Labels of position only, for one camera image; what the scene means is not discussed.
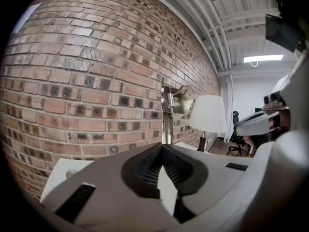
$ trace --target black office chair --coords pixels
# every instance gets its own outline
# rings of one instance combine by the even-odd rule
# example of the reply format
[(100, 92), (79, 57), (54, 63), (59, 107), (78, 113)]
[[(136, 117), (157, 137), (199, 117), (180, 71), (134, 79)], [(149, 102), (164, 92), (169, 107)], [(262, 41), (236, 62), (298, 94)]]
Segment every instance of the black office chair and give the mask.
[[(233, 111), (233, 124), (234, 125), (239, 122), (238, 115), (239, 115), (239, 112)], [(246, 143), (246, 141), (244, 140), (244, 138), (242, 136), (238, 136), (236, 134), (235, 129), (233, 131), (233, 134), (231, 136), (230, 141), (236, 143), (237, 146), (230, 146), (228, 148), (228, 152), (226, 154), (227, 156), (229, 155), (230, 152), (233, 152), (233, 151), (238, 151), (241, 157), (242, 157), (242, 152), (246, 153), (246, 155), (249, 155), (250, 149), (243, 149), (242, 148), (242, 147), (245, 147), (245, 145), (248, 147), (248, 144)]]

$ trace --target white wall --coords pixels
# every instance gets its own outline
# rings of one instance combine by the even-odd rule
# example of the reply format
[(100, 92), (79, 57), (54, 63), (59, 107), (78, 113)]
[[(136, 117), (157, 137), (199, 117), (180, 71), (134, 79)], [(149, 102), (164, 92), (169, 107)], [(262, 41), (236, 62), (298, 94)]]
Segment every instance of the white wall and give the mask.
[(263, 108), (264, 96), (283, 76), (233, 77), (233, 110), (239, 112), (239, 119), (253, 114), (255, 107)]

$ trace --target ceiling light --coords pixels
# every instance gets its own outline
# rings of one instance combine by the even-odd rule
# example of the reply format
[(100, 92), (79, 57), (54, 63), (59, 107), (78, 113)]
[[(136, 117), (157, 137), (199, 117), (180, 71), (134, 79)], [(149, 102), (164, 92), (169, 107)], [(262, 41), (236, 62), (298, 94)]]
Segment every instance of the ceiling light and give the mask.
[(253, 57), (244, 57), (244, 63), (258, 62), (258, 61), (270, 61), (270, 60), (281, 60), (283, 55), (264, 55), (264, 56), (253, 56)]

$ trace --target white lamp shade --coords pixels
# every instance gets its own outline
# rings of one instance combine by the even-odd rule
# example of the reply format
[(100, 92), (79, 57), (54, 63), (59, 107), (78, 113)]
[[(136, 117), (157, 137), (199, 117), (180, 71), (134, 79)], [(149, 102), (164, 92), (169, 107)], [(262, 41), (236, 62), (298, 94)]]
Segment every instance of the white lamp shade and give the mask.
[(198, 96), (189, 119), (189, 126), (207, 132), (225, 132), (226, 119), (222, 97)]

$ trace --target brick wall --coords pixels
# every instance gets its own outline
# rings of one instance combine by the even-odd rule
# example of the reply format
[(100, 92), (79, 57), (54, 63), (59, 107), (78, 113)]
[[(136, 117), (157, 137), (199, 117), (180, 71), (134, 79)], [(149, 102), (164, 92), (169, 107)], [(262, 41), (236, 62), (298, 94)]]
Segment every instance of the brick wall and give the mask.
[[(161, 141), (160, 80), (220, 94), (203, 48), (157, 0), (42, 2), (1, 67), (1, 141), (22, 188), (40, 197), (59, 158), (93, 160)], [(175, 142), (199, 132), (175, 123)]]

